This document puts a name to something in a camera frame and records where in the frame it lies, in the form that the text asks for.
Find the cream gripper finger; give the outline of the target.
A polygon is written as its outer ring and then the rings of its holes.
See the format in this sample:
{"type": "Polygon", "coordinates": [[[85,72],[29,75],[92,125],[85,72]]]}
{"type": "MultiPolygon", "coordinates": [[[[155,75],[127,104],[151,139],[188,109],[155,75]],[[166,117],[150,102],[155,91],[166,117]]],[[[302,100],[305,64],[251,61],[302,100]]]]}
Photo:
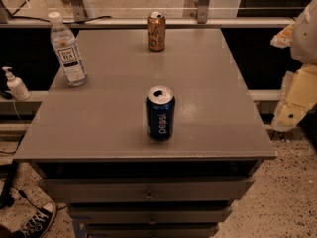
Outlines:
{"type": "Polygon", "coordinates": [[[291,45],[294,25],[290,24],[282,29],[277,35],[274,35],[270,43],[278,48],[284,49],[291,45]]]}

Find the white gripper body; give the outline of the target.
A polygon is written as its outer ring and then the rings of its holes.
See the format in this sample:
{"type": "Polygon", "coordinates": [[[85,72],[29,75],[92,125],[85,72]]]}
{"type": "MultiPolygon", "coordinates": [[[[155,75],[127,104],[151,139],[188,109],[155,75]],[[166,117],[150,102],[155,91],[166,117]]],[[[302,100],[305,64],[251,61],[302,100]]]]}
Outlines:
{"type": "Polygon", "coordinates": [[[282,81],[271,128],[278,132],[290,131],[316,104],[317,66],[305,64],[297,72],[288,71],[282,81]]]}

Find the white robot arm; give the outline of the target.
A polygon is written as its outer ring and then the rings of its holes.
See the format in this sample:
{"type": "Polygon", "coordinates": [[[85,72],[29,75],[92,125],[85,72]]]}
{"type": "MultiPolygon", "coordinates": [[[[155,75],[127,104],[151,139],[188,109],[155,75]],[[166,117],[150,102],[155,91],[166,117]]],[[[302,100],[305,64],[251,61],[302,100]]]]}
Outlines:
{"type": "Polygon", "coordinates": [[[271,122],[273,130],[287,132],[317,104],[317,0],[312,0],[270,43],[282,49],[290,47],[291,57],[302,63],[297,72],[285,74],[271,122]]]}

